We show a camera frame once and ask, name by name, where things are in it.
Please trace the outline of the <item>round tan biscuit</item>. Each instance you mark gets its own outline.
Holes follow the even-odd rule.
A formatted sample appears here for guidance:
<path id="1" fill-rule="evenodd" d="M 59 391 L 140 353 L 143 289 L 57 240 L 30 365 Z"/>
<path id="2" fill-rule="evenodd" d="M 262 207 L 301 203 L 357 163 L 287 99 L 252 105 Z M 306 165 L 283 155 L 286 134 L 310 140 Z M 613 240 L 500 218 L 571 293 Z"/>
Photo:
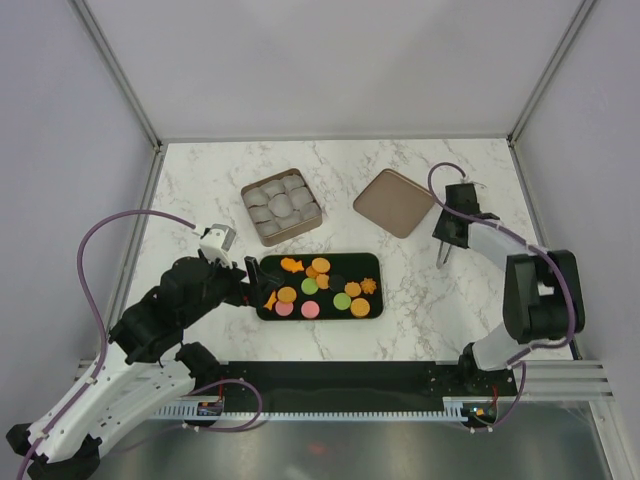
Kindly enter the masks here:
<path id="1" fill-rule="evenodd" d="M 327 274 L 331 269 L 331 263 L 326 258 L 318 257 L 312 260 L 311 267 L 318 274 Z"/>
<path id="2" fill-rule="evenodd" d="M 351 314 L 356 318 L 364 318 L 371 311 L 370 303 L 365 298 L 354 298 L 350 304 Z"/>
<path id="3" fill-rule="evenodd" d="M 285 286 L 278 290 L 277 299 L 284 304 L 292 304 L 297 298 L 297 292 L 294 288 Z"/>

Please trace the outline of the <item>round tan biscuit top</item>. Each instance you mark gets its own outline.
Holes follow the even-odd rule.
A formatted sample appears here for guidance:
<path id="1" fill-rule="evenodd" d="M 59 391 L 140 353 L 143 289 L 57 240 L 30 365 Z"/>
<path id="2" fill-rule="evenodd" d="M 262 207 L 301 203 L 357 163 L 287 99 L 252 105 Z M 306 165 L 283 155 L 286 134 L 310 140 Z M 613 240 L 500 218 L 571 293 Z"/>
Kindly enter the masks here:
<path id="1" fill-rule="evenodd" d="M 318 274 L 327 274 L 331 269 L 331 263 L 326 258 L 318 257 L 312 260 L 311 267 Z"/>

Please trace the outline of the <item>black sandwich cookie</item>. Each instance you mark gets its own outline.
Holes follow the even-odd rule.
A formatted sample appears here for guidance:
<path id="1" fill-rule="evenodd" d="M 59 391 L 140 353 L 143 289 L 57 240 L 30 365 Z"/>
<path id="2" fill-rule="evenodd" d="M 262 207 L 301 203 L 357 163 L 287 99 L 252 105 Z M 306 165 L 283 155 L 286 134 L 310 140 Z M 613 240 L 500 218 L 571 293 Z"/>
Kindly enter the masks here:
<path id="1" fill-rule="evenodd" d="M 333 274 L 329 277 L 329 288 L 335 293 L 344 292 L 346 286 L 345 278 L 340 274 Z"/>

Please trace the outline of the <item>gold cookie tin box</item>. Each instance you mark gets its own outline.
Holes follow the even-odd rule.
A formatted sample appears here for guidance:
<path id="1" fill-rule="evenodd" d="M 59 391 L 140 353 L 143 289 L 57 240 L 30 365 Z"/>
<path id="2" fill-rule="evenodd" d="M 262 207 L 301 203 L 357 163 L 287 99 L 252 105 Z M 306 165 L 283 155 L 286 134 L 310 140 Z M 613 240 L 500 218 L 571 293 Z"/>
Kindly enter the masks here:
<path id="1" fill-rule="evenodd" d="M 241 198 L 265 247 L 308 233 L 323 223 L 320 202 L 297 168 L 244 186 Z"/>

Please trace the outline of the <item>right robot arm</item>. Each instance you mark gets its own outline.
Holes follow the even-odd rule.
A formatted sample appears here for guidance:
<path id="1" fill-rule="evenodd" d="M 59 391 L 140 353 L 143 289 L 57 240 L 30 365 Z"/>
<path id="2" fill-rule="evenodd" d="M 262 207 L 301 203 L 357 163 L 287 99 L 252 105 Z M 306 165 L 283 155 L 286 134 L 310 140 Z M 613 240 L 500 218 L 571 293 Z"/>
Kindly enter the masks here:
<path id="1" fill-rule="evenodd" d="M 502 322 L 465 346 L 458 360 L 457 382 L 466 393 L 482 393 L 491 386 L 493 371 L 505 370 L 535 350 L 561 348 L 584 330 L 575 255 L 530 245 L 504 231 L 497 216 L 481 211 L 473 185 L 445 187 L 433 237 L 440 241 L 439 267 L 458 247 L 481 254 L 504 273 Z"/>

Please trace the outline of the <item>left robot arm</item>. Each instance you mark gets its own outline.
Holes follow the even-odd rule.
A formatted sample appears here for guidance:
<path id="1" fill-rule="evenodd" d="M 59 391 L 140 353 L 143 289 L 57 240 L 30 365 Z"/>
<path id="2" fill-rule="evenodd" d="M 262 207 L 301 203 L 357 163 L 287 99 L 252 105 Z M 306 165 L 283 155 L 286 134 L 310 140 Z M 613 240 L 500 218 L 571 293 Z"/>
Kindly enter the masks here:
<path id="1" fill-rule="evenodd" d="M 33 479 L 87 479 L 159 407 L 225 384 L 215 356 L 185 330 L 222 304 L 263 308 L 281 286 L 253 257 L 246 267 L 183 257 L 104 335 L 92 366 L 43 417 L 6 434 Z"/>

